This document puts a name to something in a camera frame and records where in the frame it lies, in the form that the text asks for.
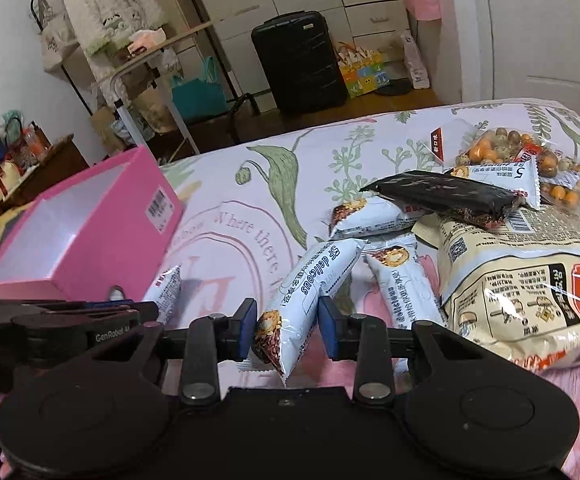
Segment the white door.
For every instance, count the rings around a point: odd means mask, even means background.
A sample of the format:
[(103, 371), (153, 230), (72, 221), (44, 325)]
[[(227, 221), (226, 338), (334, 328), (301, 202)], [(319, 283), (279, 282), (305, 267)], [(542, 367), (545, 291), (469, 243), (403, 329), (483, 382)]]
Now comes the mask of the white door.
[(580, 0), (452, 0), (463, 101), (537, 98), (580, 113)]

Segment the white snack bar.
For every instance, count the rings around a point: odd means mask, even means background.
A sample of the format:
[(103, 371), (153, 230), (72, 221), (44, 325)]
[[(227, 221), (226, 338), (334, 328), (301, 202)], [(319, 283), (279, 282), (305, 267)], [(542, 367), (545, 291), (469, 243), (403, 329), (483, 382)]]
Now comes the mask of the white snack bar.
[(526, 206), (540, 210), (540, 178), (535, 156), (522, 162), (493, 162), (487, 165), (457, 166), (446, 174), (506, 188), (520, 194)]
[(406, 231), (427, 213), (419, 206), (392, 202), (381, 196), (362, 196), (333, 208), (329, 238), (366, 238)]
[(151, 301), (158, 309), (156, 320), (166, 325), (172, 318), (180, 293), (182, 276), (180, 275), (180, 266), (173, 266), (156, 276), (148, 287), (144, 301)]
[(446, 325), (413, 235), (369, 244), (365, 261), (378, 282), (394, 328), (409, 330), (418, 321)]
[(364, 240), (328, 240), (309, 249), (279, 285), (254, 331), (254, 354), (285, 382), (302, 356), (322, 296), (333, 297), (366, 247)]

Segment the teal tote bag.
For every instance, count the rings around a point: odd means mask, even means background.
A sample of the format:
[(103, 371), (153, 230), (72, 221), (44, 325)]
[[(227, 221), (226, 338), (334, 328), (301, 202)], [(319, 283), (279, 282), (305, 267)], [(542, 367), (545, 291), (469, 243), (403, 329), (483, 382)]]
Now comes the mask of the teal tote bag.
[(203, 59), (200, 78), (171, 76), (172, 100), (183, 120), (212, 118), (228, 111), (224, 90), (212, 56)]

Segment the pink tissue box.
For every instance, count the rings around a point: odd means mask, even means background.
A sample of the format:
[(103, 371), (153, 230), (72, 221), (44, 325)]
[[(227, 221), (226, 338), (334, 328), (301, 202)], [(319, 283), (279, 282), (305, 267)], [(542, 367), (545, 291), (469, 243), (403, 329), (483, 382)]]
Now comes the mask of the pink tissue box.
[(162, 28), (157, 30), (138, 30), (138, 32), (130, 36), (130, 44), (127, 46), (127, 51), (130, 55), (138, 55), (159, 44), (163, 44), (165, 40), (166, 33)]

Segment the white knitted cardigan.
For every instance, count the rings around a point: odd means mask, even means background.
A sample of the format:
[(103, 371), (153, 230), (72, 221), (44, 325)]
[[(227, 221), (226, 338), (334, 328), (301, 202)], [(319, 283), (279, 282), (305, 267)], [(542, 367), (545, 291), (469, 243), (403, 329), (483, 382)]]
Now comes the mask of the white knitted cardigan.
[(63, 0), (83, 52), (93, 56), (127, 46), (140, 30), (158, 29), (168, 21), (156, 0)]

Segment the black clothes rack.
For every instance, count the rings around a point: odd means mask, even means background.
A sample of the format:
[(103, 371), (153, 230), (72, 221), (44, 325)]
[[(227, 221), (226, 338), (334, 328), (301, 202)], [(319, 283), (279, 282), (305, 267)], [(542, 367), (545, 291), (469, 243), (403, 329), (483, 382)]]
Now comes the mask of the black clothes rack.
[[(196, 13), (201, 4), (188, 0)], [(205, 36), (209, 55), (217, 62), (232, 98), (237, 97), (234, 82), (230, 79), (227, 62), (218, 50), (218, 41), (210, 28), (218, 21), (192, 26), (184, 13), (182, 0), (31, 0), (33, 18), (42, 33), (44, 70), (61, 70), (76, 49), (84, 57), (97, 62), (110, 60), (117, 50), (132, 43), (134, 32), (164, 32), (164, 46), (176, 52), (187, 44), (198, 44), (197, 37)]]

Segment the beige noodle package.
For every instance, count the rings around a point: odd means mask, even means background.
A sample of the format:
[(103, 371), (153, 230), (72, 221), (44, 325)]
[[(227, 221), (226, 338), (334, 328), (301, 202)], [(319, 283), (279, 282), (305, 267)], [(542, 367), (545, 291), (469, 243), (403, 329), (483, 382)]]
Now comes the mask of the beige noodle package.
[(438, 251), (450, 330), (532, 372), (580, 365), (580, 216), (521, 209), (487, 231), (427, 214), (412, 230)]

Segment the dark chocolate bar pack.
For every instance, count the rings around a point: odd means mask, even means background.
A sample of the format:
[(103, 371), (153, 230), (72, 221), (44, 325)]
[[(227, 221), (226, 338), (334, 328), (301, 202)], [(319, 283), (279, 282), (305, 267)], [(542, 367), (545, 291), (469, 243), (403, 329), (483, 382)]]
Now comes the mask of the dark chocolate bar pack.
[(412, 170), (394, 174), (360, 188), (392, 202), (404, 202), (481, 229), (499, 228), (525, 206), (524, 196), (500, 186), (450, 174)]

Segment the white plastic bag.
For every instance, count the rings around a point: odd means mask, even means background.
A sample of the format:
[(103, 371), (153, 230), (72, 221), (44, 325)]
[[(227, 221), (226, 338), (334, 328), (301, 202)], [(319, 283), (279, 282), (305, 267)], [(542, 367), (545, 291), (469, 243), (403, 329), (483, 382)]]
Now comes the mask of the white plastic bag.
[(408, 78), (415, 90), (426, 90), (430, 88), (430, 79), (426, 66), (422, 62), (421, 54), (414, 37), (409, 29), (401, 34), (404, 51), (404, 63), (408, 73)]

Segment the colourful gift bag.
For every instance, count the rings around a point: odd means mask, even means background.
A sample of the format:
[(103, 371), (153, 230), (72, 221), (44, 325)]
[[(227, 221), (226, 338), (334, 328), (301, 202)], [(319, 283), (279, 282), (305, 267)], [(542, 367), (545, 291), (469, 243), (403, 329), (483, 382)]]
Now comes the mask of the colourful gift bag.
[(383, 57), (379, 51), (339, 42), (337, 56), (339, 70), (351, 99), (389, 84), (390, 77), (384, 69)]

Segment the pink cardboard box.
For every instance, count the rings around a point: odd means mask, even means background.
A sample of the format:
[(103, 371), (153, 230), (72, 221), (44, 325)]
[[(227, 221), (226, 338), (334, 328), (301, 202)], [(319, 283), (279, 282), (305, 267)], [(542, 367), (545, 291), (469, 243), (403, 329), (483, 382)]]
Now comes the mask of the pink cardboard box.
[(43, 192), (0, 243), (0, 299), (144, 298), (183, 215), (146, 148)]

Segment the white snack bar top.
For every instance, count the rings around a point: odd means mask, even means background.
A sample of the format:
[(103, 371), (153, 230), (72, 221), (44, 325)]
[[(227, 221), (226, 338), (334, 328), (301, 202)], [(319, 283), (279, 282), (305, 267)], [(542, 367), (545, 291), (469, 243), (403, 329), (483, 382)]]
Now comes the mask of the white snack bar top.
[(381, 196), (362, 196), (333, 208), (329, 238), (366, 238), (406, 231), (427, 213), (419, 206), (392, 202)]

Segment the wooden rolling side table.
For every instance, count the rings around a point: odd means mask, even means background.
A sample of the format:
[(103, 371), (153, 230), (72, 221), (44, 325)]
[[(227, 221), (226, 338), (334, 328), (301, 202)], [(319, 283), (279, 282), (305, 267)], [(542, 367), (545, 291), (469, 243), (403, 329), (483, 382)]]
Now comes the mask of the wooden rolling side table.
[[(128, 62), (123, 64), (121, 67), (117, 68), (113, 73), (107, 74), (106, 76), (98, 79), (96, 81), (96, 85), (100, 86), (100, 84), (108, 84), (110, 87), (110, 92), (113, 96), (113, 107), (116, 111), (116, 114), (119, 115), (120, 121), (123, 123), (125, 128), (127, 128), (128, 133), (130, 134), (130, 138), (133, 140), (135, 145), (138, 148), (142, 146), (146, 148), (148, 146), (147, 141), (144, 139), (144, 136), (139, 131), (138, 125), (134, 121), (132, 114), (127, 109), (127, 106), (123, 103), (119, 93), (116, 92), (115, 89), (115, 81), (120, 79), (123, 75), (130, 73), (132, 70), (137, 68), (138, 66), (148, 64), (149, 61), (157, 56), (160, 53), (163, 53), (166, 48), (171, 47), (173, 44), (178, 44), (179, 42), (197, 35), (202, 30), (208, 29), (215, 24), (219, 23), (220, 20), (211, 20), (191, 29), (188, 29), (186, 32), (182, 32), (181, 34), (174, 36), (171, 39), (165, 40), (160, 44), (156, 44), (154, 47), (151, 47), (145, 52), (142, 52), (140, 55), (133, 56)], [(170, 85), (168, 81), (161, 75), (159, 70), (156, 67), (148, 66), (148, 69), (152, 73), (152, 86), (156, 89), (159, 93), (161, 100), (164, 102), (168, 110), (170, 111), (171, 115), (173, 116), (177, 129), (179, 133), (183, 137), (182, 145), (188, 143), (194, 154), (199, 155), (200, 151), (198, 149), (197, 143), (192, 137), (184, 118), (179, 113), (177, 107), (174, 105), (172, 100), (172, 92), (170, 90)]]

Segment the brown paper bag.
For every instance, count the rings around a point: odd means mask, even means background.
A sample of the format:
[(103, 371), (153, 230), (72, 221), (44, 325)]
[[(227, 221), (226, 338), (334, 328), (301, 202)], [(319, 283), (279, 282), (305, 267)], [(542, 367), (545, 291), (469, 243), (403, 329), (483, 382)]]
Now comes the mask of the brown paper bag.
[(109, 107), (103, 106), (98, 108), (92, 116), (90, 116), (90, 123), (92, 128), (96, 131), (99, 139), (104, 147), (104, 151), (108, 156), (113, 156), (123, 153), (127, 145), (119, 138), (112, 129), (112, 124), (115, 118)]

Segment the canvas tote bag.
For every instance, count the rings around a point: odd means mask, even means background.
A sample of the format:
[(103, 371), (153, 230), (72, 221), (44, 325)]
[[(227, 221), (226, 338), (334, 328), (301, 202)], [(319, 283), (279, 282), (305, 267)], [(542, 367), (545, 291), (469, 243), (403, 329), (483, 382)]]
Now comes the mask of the canvas tote bag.
[(54, 16), (40, 33), (42, 64), (46, 73), (52, 73), (76, 50), (78, 41), (65, 13)]

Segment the floral bed sheet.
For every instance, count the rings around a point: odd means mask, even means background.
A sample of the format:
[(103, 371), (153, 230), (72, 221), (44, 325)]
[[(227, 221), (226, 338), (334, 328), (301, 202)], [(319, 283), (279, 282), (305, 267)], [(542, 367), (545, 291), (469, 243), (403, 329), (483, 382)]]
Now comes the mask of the floral bed sheet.
[[(580, 161), (580, 116), (527, 98), (367, 115), (173, 162), (162, 171), (184, 213), (162, 263), (163, 270), (179, 266), (182, 277), (170, 326), (232, 313), (246, 297), (265, 307), (307, 248), (328, 238), (337, 204), (389, 174), (441, 169), (430, 140), (440, 127), (448, 158), (479, 133), (504, 127), (549, 139)], [(342, 386), (350, 395), (353, 376), (353, 362), (327, 359), (315, 330), (288, 386)], [(580, 412), (580, 366), (544, 376)], [(580, 479), (580, 436), (564, 470)]]

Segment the dark wooden nightstand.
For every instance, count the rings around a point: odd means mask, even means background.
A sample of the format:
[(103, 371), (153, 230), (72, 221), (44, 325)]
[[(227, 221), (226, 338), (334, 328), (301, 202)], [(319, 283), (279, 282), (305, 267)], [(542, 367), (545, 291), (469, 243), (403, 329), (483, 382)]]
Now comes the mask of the dark wooden nightstand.
[(7, 144), (0, 127), (0, 215), (25, 205), (59, 182), (88, 169), (88, 163), (73, 143), (73, 134), (49, 144), (43, 153), (23, 138)]

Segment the black suitcase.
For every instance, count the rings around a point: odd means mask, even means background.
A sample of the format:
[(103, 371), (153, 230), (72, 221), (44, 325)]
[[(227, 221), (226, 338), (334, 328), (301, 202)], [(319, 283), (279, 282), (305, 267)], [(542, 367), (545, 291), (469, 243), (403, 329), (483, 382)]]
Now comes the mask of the black suitcase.
[(251, 40), (282, 116), (320, 112), (348, 100), (328, 24), (319, 12), (271, 18), (252, 30)]

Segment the right coated peanuts bag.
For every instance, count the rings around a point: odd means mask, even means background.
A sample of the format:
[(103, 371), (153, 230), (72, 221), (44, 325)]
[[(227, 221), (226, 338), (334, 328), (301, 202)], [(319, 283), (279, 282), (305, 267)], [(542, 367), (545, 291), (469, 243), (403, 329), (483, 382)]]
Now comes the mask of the right coated peanuts bag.
[(530, 156), (536, 157), (540, 204), (580, 210), (580, 161), (536, 134), (505, 128), (485, 131), (455, 157), (454, 167), (522, 162)]

